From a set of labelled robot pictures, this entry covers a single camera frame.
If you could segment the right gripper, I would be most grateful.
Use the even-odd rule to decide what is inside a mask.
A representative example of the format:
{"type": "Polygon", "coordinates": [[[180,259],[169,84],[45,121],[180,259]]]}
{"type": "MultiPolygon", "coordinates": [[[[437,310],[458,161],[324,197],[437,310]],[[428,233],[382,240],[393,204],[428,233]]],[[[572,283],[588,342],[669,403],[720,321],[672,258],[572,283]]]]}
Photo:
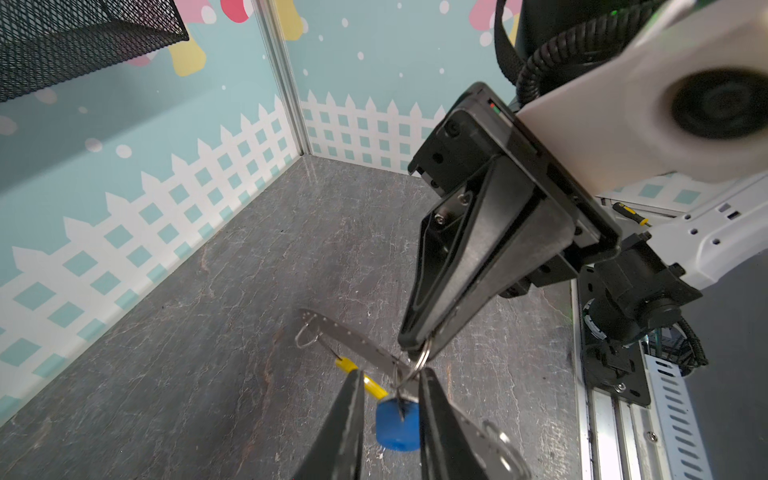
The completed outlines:
{"type": "Polygon", "coordinates": [[[440,196],[422,220],[398,335],[434,358],[495,296],[570,280],[616,257],[620,230],[482,82],[463,92],[408,165],[440,196]]]}

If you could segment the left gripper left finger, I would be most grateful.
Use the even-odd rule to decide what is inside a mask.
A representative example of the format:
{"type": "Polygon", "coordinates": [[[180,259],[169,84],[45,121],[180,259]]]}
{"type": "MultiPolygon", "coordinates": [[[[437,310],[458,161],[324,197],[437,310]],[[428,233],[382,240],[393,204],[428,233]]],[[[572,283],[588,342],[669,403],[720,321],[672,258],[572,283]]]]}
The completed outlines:
{"type": "Polygon", "coordinates": [[[365,388],[349,373],[294,479],[359,479],[362,471],[365,388]]]}

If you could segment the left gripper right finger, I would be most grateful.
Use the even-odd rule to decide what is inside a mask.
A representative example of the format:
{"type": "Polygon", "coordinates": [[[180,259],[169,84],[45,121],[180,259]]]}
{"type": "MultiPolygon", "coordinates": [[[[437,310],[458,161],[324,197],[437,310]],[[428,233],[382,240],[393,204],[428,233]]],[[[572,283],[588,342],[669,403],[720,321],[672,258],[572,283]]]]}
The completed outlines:
{"type": "Polygon", "coordinates": [[[436,373],[424,368],[418,384],[422,479],[487,479],[436,373]]]}

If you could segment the blue key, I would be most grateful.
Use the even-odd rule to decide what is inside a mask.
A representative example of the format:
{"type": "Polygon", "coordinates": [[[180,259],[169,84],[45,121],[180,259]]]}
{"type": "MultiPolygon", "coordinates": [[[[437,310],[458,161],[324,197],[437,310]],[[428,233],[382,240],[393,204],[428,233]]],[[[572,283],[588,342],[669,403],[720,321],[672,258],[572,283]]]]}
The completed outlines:
{"type": "Polygon", "coordinates": [[[384,449],[414,452],[420,449],[419,404],[415,398],[385,397],[376,406],[375,437],[384,449]]]}

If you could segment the metal curved keyring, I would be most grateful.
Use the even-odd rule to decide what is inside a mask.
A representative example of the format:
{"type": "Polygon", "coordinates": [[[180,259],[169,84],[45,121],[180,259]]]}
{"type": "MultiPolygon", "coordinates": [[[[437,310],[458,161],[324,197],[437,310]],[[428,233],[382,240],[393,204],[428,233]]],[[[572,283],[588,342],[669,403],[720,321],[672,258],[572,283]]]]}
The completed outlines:
{"type": "MultiPolygon", "coordinates": [[[[393,381],[389,396],[410,397],[418,401],[419,375],[426,365],[427,351],[423,350],[415,366],[410,367],[391,353],[375,345],[369,338],[310,309],[301,309],[303,330],[309,332],[310,341],[316,343],[330,337],[362,356],[393,381]]],[[[449,401],[475,458],[483,467],[487,479],[528,479],[530,469],[522,456],[509,444],[508,438],[491,422],[477,425],[449,401]]]]}

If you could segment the yellow key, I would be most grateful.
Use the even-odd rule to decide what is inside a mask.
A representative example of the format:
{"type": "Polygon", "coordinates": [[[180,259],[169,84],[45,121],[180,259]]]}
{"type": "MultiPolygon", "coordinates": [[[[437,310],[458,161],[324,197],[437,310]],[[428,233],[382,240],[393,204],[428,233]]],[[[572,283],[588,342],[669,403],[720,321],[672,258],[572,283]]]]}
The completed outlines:
{"type": "Polygon", "coordinates": [[[373,381],[350,359],[346,357],[338,357],[335,359],[335,365],[345,373],[359,371],[362,375],[363,385],[366,392],[377,401],[381,401],[388,397],[388,392],[383,387],[381,387],[378,383],[373,381]]]}

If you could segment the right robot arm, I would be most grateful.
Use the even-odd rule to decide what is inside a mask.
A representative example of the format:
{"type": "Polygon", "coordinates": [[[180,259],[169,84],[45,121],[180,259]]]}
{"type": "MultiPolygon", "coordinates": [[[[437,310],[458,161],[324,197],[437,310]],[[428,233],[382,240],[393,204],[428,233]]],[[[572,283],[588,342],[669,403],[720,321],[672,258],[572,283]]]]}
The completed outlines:
{"type": "Polygon", "coordinates": [[[767,246],[767,5],[525,1],[492,15],[505,104],[463,92],[409,164],[423,219],[400,347],[434,358],[493,297],[589,290],[588,381],[647,405],[619,348],[767,246]]]}

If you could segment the yellow handled screwdriver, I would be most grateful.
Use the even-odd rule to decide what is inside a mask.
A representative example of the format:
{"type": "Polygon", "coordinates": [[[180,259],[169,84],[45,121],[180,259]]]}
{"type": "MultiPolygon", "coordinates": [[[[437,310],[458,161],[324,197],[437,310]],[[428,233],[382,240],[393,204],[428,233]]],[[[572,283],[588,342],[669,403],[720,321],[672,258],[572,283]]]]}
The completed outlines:
{"type": "Polygon", "coordinates": [[[633,221],[637,225],[645,226],[645,227],[651,227],[651,224],[649,220],[637,213],[632,208],[628,207],[626,204],[622,202],[614,202],[612,204],[612,210],[621,215],[622,217],[633,221]]]}

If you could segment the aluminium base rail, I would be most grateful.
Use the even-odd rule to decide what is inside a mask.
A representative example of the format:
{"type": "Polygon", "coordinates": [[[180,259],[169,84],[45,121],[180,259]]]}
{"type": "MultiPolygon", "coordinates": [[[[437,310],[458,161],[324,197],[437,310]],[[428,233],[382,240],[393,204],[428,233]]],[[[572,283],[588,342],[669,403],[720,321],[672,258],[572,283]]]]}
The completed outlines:
{"type": "Polygon", "coordinates": [[[578,285],[570,283],[573,365],[582,479],[671,479],[659,416],[587,385],[581,359],[583,328],[578,285]]]}

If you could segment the black mesh wall basket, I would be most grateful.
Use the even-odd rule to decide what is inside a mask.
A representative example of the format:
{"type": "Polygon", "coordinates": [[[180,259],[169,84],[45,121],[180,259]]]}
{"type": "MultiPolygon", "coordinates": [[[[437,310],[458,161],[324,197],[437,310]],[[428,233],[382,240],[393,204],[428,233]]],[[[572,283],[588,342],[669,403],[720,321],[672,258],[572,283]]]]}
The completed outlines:
{"type": "Polygon", "coordinates": [[[189,39],[173,1],[3,1],[1,101],[189,39]]]}

